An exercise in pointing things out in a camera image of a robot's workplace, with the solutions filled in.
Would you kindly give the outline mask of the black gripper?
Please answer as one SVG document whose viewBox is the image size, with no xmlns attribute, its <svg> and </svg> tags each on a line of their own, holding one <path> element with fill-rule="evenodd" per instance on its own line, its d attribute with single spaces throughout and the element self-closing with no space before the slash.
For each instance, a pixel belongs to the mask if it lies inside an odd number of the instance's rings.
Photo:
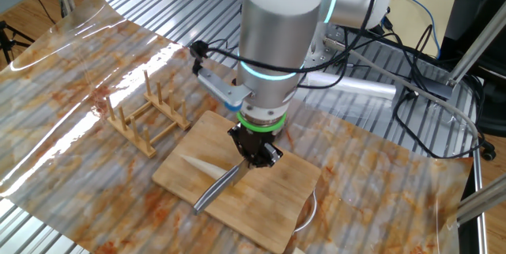
<svg viewBox="0 0 506 254">
<path fill-rule="evenodd" d="M 256 168 L 270 168 L 283 156 L 282 151 L 272 145 L 272 132 L 256 132 L 237 124 L 228 130 L 228 135 L 243 157 L 246 167 L 252 164 Z"/>
</svg>

